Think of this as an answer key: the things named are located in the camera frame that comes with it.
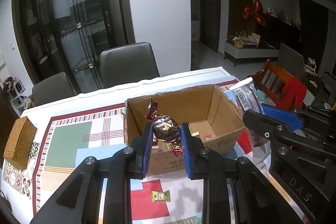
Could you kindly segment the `glass sliding door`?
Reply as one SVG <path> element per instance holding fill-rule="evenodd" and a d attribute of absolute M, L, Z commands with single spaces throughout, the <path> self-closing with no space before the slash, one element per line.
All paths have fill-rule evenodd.
<path fill-rule="evenodd" d="M 12 0 L 12 14 L 33 84 L 64 72 L 77 92 L 99 90 L 101 53 L 135 41 L 129 0 Z"/>

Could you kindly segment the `white cake snack packet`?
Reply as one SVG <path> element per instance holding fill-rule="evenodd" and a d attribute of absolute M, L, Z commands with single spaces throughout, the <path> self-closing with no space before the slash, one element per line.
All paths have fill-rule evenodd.
<path fill-rule="evenodd" d="M 202 141 L 207 142 L 207 141 L 215 140 L 216 138 L 217 136 L 215 134 L 205 135 L 204 137 L 202 137 Z"/>

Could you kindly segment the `woven wicker box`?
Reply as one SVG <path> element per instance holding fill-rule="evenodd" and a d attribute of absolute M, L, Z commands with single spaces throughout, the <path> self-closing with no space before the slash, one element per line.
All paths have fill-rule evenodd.
<path fill-rule="evenodd" d="M 25 170 L 28 165 L 29 153 L 37 128 L 28 117 L 15 121 L 7 140 L 3 157 L 14 168 Z"/>

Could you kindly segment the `red wooden chair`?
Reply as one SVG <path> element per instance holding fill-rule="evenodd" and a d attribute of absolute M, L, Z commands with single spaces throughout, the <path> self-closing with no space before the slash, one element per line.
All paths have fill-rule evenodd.
<path fill-rule="evenodd" d="M 302 109 L 307 87 L 300 79 L 268 59 L 262 70 L 251 76 L 261 90 L 281 110 Z"/>

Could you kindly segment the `red foil balloons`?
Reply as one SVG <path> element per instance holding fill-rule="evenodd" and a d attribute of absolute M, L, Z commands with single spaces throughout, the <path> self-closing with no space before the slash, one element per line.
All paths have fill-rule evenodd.
<path fill-rule="evenodd" d="M 246 6 L 243 9 L 243 18 L 250 19 L 254 18 L 254 20 L 262 25 L 266 26 L 265 19 L 263 18 L 263 5 L 260 0 L 255 0 L 251 7 Z"/>

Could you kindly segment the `green yellow candy packet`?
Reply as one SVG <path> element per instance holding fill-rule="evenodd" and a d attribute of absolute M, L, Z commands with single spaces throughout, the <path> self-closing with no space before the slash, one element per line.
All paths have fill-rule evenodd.
<path fill-rule="evenodd" d="M 151 201 L 153 203 L 158 202 L 158 201 L 165 201 L 165 202 L 170 202 L 171 197 L 170 197 L 170 191 L 164 191 L 164 192 L 158 192 L 158 191 L 152 191 L 151 192 Z"/>

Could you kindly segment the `grey chair left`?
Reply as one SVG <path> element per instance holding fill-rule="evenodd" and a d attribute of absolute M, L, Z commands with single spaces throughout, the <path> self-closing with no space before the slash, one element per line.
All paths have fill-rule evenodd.
<path fill-rule="evenodd" d="M 50 76 L 32 88 L 33 106 L 45 105 L 76 95 L 77 92 L 65 72 Z"/>

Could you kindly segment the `foil twisted chocolate candy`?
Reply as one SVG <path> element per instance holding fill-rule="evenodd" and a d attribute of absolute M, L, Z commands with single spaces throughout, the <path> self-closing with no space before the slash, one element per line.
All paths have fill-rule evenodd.
<path fill-rule="evenodd" d="M 151 121 L 153 133 L 158 141 L 170 146 L 174 156 L 182 155 L 181 128 L 173 118 L 158 114 L 158 104 L 150 99 L 148 114 L 145 118 Z"/>

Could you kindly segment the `grey chair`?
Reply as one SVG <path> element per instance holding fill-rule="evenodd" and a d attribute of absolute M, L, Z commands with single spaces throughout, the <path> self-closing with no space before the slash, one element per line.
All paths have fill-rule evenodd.
<path fill-rule="evenodd" d="M 148 42 L 128 44 L 101 53 L 103 88 L 159 77 L 157 63 Z"/>
<path fill-rule="evenodd" d="M 77 92 L 65 72 L 50 76 L 32 88 L 33 106 L 45 105 L 76 95 Z"/>

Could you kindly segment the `colourful patchwork tablecloth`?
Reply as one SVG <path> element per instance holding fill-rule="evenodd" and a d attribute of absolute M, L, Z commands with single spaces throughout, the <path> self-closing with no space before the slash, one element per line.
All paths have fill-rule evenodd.
<path fill-rule="evenodd" d="M 270 165 L 270 147 L 252 148 L 248 132 L 238 117 L 230 83 L 202 85 L 174 92 L 132 98 L 124 103 L 52 117 L 40 143 L 33 175 L 33 211 L 37 213 L 56 189 L 88 156 L 105 159 L 141 135 L 150 99 L 158 113 L 177 124 L 187 123 L 200 138 L 215 134 L 206 147 L 230 158 L 251 156 L 264 173 Z M 131 182 L 134 223 L 199 223 L 202 183 L 187 178 L 182 156 L 174 156 L 168 144 L 154 141 L 149 170 L 143 180 Z M 170 191 L 170 202 L 151 201 L 152 191 Z"/>

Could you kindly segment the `patterned tile table mat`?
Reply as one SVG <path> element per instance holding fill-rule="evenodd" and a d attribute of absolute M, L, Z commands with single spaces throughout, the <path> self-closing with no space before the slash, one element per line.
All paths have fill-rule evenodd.
<path fill-rule="evenodd" d="M 13 189 L 22 194 L 29 200 L 33 196 L 33 172 L 37 162 L 40 143 L 33 141 L 29 151 L 27 168 L 17 169 L 7 160 L 4 160 L 4 171 L 2 174 L 3 181 L 8 183 Z"/>

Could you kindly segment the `grey chair right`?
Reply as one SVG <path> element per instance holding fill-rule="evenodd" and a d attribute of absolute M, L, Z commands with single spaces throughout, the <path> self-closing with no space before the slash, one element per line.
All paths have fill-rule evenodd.
<path fill-rule="evenodd" d="M 159 77 L 157 63 L 148 42 L 128 44 L 101 53 L 103 88 Z"/>

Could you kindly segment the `silver dark snack bar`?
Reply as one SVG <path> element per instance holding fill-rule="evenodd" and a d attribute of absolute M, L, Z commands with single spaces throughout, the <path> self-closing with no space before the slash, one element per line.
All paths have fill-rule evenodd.
<path fill-rule="evenodd" d="M 241 117 L 248 110 L 264 114 L 252 77 L 239 81 L 230 87 L 229 90 L 232 91 L 236 103 L 239 106 Z M 248 128 L 247 132 L 252 148 L 261 147 L 267 143 L 266 139 L 258 136 L 254 130 Z"/>

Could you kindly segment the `white low side cabinet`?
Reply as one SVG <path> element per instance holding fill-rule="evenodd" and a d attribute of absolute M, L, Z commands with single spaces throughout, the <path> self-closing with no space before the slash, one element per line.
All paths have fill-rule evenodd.
<path fill-rule="evenodd" d="M 269 59 L 279 56 L 280 47 L 269 45 L 266 42 L 252 41 L 253 36 L 229 36 L 224 49 L 224 58 L 232 57 L 234 67 L 242 60 Z"/>

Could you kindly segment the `gold candy packet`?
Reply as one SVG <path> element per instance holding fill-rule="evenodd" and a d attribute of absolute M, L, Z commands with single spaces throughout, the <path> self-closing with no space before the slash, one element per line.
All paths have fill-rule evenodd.
<path fill-rule="evenodd" d="M 198 131 L 196 131 L 196 132 L 192 132 L 192 133 L 191 133 L 191 136 L 196 137 L 196 138 L 199 138 L 199 137 L 200 137 L 200 133 L 199 133 Z"/>

